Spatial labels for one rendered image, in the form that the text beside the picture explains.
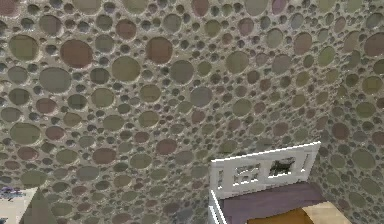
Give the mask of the white bed with purple mattress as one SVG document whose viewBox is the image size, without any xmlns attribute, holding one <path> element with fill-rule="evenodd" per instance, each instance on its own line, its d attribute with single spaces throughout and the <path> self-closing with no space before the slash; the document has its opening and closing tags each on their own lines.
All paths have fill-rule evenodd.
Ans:
<svg viewBox="0 0 384 224">
<path fill-rule="evenodd" d="M 313 142 L 212 160 L 208 224 L 246 224 L 329 202 L 307 182 L 319 148 Z"/>
</svg>

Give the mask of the pale flat furniture top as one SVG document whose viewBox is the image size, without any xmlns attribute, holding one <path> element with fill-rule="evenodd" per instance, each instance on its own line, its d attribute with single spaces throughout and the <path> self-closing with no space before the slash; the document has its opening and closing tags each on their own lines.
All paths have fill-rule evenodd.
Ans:
<svg viewBox="0 0 384 224">
<path fill-rule="evenodd" d="M 0 189 L 0 224 L 19 224 L 38 188 L 20 190 Z"/>
</svg>

